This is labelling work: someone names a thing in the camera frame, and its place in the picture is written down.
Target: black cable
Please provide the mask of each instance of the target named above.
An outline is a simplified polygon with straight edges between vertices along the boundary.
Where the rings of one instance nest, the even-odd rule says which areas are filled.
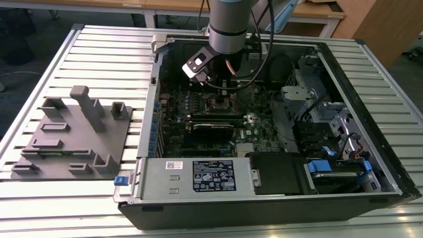
[[[316,101],[314,102],[314,104],[311,104],[311,106],[307,108],[307,110],[303,112],[302,116],[299,117],[299,121],[302,121],[304,119],[304,116],[307,115],[307,113],[311,112],[311,110],[318,106],[318,104],[323,101],[323,99],[328,96],[328,94],[322,95]]]
[[[267,9],[270,9],[270,2],[268,2],[268,4],[267,4],[267,6],[266,6],[266,8],[264,8],[264,11],[262,12],[262,15],[260,15],[260,17],[259,17],[259,21],[258,21],[258,24],[260,24],[260,22],[262,22],[262,20],[263,20],[263,17],[264,17],[264,14],[266,14],[266,12],[267,12]]]
[[[204,1],[206,0],[202,1],[202,8],[200,8],[199,19],[198,19],[198,31],[199,32],[202,32],[200,31],[200,18],[202,18],[202,13],[203,13]]]
[[[343,156],[343,152],[344,152],[344,149],[346,149],[346,146],[347,146],[347,143],[348,143],[348,139],[351,136],[354,136],[356,133],[355,132],[351,132],[347,137],[346,137],[346,140],[343,142],[343,145],[342,145],[342,148],[339,150],[339,153],[338,153],[338,156],[336,156],[336,160],[339,160]]]
[[[259,65],[262,64],[262,60],[263,60],[263,50],[262,50],[262,37],[260,37],[260,33],[259,33],[259,24],[258,24],[258,22],[256,22],[256,17],[255,17],[255,15],[254,15],[254,13],[252,13],[252,11],[251,11],[251,15],[252,15],[252,20],[254,20],[254,24],[255,24],[255,29],[256,29],[256,32],[258,32],[258,42],[259,42],[259,63],[258,63],[258,67],[254,69],[254,71],[251,72],[251,73],[248,73],[247,75],[236,75],[236,74],[234,74],[232,76],[235,77],[235,78],[248,78],[248,77],[251,77],[255,73],[256,73],[256,71],[258,71],[258,69],[259,69]]]
[[[175,17],[171,17],[171,16],[165,16],[165,15],[160,15],[164,19],[167,19],[165,17],[171,18],[171,19],[178,19],[180,16],[175,16]]]
[[[266,58],[262,62],[262,65],[260,65],[260,68],[256,72],[256,74],[254,75],[252,79],[250,80],[250,82],[244,85],[242,85],[240,87],[235,87],[235,88],[223,88],[223,87],[219,87],[219,86],[215,86],[212,84],[207,84],[210,87],[215,88],[215,89],[219,89],[219,90],[240,90],[240,89],[244,89],[247,88],[258,79],[258,76],[264,68],[264,65],[267,63],[267,60],[270,58],[270,55],[271,55],[271,52],[272,52],[272,46],[274,46],[274,35],[275,35],[275,13],[274,13],[274,5],[272,5],[272,0],[268,0],[268,5],[270,5],[270,13],[271,13],[271,38],[270,38],[270,48],[268,48],[268,52],[267,52],[267,55],[266,55]]]
[[[176,27],[176,29],[183,28],[183,27],[188,24],[188,21],[190,21],[190,20],[191,20],[191,16],[188,17],[188,19],[187,19],[186,23],[184,23],[182,26]]]

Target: barcode sticker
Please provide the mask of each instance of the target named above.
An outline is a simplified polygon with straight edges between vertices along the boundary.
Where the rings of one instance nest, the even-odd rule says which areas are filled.
[[[124,3],[123,6],[141,7],[141,4],[127,4],[127,3]]]
[[[182,170],[184,162],[182,161],[167,161],[165,162],[165,169],[167,170]]]
[[[336,16],[336,15],[328,15],[328,18],[343,18],[343,16]]]

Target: black plastic cover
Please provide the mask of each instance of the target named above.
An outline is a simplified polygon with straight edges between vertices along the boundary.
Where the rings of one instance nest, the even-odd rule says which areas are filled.
[[[310,189],[304,164],[307,159],[298,153],[248,153],[251,168],[259,171],[262,186],[255,187],[256,195],[307,195]]]

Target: metal bracket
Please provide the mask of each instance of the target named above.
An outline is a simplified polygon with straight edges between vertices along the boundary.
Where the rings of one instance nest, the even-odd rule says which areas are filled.
[[[284,98],[290,100],[306,101],[310,99],[308,90],[304,87],[299,87],[299,86],[282,87],[282,93]]]
[[[252,174],[252,185],[254,187],[260,187],[262,186],[262,181],[260,181],[260,174],[259,174],[259,170],[251,170],[251,174]]]
[[[172,41],[167,40],[167,34],[155,34],[152,36],[152,40],[151,40],[151,49],[152,49],[152,53],[156,54],[159,53],[159,49],[167,45],[167,43],[169,43]]]

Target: gray plastic base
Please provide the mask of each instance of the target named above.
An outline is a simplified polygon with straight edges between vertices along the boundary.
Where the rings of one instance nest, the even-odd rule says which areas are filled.
[[[116,102],[101,106],[92,102],[103,122],[95,132],[80,106],[65,106],[60,98],[48,98],[45,114],[12,168],[12,179],[113,179],[119,172],[132,108]]]

